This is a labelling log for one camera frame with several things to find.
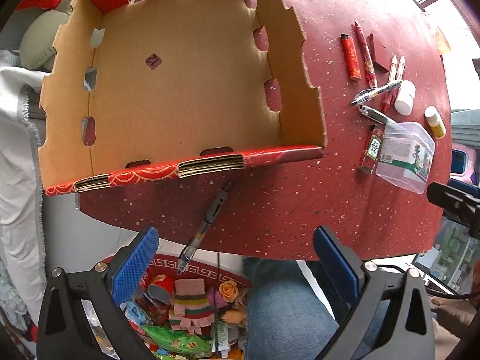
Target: screw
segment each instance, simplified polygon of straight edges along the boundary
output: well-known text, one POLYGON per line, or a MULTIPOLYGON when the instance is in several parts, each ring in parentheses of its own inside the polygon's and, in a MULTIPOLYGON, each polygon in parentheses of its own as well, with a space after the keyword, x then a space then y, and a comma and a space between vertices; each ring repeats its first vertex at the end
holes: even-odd
POLYGON ((105 269, 107 269, 107 264, 106 262, 98 262, 96 265, 95 265, 95 270, 97 272, 103 272, 105 271, 105 269))
POLYGON ((413 278, 418 278, 420 276, 420 272, 415 269, 415 268, 410 268, 409 269, 409 274, 410 276, 412 276, 413 278))
POLYGON ((377 270, 377 264, 375 264, 373 261, 367 261, 365 264, 363 264, 365 269, 370 272, 375 272, 377 270))
POLYGON ((54 278, 58 278, 61 274, 62 274, 62 269, 61 269, 61 268, 55 268, 55 269, 52 271, 52 276, 53 276, 54 278))

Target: red table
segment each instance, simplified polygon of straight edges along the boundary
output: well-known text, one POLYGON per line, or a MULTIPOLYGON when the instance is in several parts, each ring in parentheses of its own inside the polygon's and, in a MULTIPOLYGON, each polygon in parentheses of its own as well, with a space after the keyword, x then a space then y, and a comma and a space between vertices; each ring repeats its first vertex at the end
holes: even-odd
MULTIPOLYGON (((202 248, 274 259, 315 259, 313 229, 329 225, 363 259, 411 254, 431 247, 442 210, 425 195, 396 188, 356 170, 371 121, 348 102, 365 81, 349 80, 339 41, 353 35, 358 20, 366 35, 380 35, 389 53, 405 55, 404 79, 417 86, 413 112, 390 115, 398 122, 424 123, 434 104, 447 127, 437 142, 429 181, 445 183, 450 173, 450 106, 445 74, 426 21, 411 0, 284 0, 304 28, 304 59, 310 81, 321 87, 328 145, 320 161, 238 172, 232 191, 202 248)), ((387 75, 379 75, 379 84, 387 75)), ((379 107, 381 99, 372 101, 379 107)), ((80 195, 81 211, 102 222, 186 243, 232 174, 148 182, 80 195)))

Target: cardboard box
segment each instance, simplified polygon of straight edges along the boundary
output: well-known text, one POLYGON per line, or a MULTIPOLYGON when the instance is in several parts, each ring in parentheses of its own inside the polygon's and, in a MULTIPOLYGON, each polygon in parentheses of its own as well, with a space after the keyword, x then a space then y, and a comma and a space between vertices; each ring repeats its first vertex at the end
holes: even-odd
POLYGON ((47 195, 322 156, 322 103, 306 78, 293 8, 282 0, 257 0, 256 9, 246 0, 134 1, 73 0, 57 32, 40 99, 47 195), (255 46, 262 26, 268 51, 255 46), (95 29, 105 32, 93 48, 95 29), (86 72, 95 70, 88 91, 86 72), (267 107, 272 79, 280 112, 267 107))

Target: transparent plastic container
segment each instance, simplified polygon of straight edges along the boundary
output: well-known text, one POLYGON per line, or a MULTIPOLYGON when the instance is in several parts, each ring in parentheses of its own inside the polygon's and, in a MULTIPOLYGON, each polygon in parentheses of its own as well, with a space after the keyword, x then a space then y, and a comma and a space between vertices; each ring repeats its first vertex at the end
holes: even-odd
POLYGON ((435 142, 420 123, 389 123, 376 174, 397 187, 422 194, 434 154, 435 142))

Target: jeans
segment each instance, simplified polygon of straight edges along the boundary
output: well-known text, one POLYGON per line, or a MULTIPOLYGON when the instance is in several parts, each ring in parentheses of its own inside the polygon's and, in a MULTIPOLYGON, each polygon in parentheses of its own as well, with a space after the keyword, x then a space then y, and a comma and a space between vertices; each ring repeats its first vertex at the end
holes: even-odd
MULTIPOLYGON (((326 275, 316 274, 322 271, 320 262, 310 262, 309 268, 322 289, 331 288, 326 275)), ((252 281, 245 360, 314 360, 339 324, 318 300, 297 262, 246 257, 244 271, 252 281)), ((329 298, 329 302, 338 319, 344 305, 339 298, 329 298)), ((373 346, 388 303, 380 303, 355 358, 373 346)))

